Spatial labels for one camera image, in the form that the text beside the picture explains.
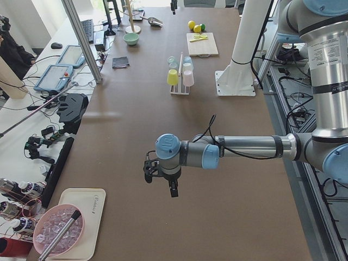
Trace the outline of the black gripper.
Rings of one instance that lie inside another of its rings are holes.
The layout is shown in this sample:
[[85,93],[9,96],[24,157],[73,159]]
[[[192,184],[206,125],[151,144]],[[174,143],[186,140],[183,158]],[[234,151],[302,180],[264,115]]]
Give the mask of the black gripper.
[[178,197],[178,179],[181,176],[181,166],[176,166],[173,169],[166,169],[160,165],[158,158],[151,159],[148,151],[144,161],[144,177],[147,183],[152,183],[153,177],[163,177],[169,183],[171,197]]

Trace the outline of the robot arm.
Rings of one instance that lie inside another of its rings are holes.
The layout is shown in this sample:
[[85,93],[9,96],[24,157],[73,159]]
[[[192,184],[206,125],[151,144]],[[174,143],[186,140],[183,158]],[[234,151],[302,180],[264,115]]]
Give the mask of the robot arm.
[[277,41],[307,45],[316,128],[285,136],[213,136],[207,130],[192,141],[163,134],[156,158],[144,162],[146,182],[165,178],[177,197],[182,166],[214,169],[231,156],[302,161],[347,182],[347,1],[281,1]]

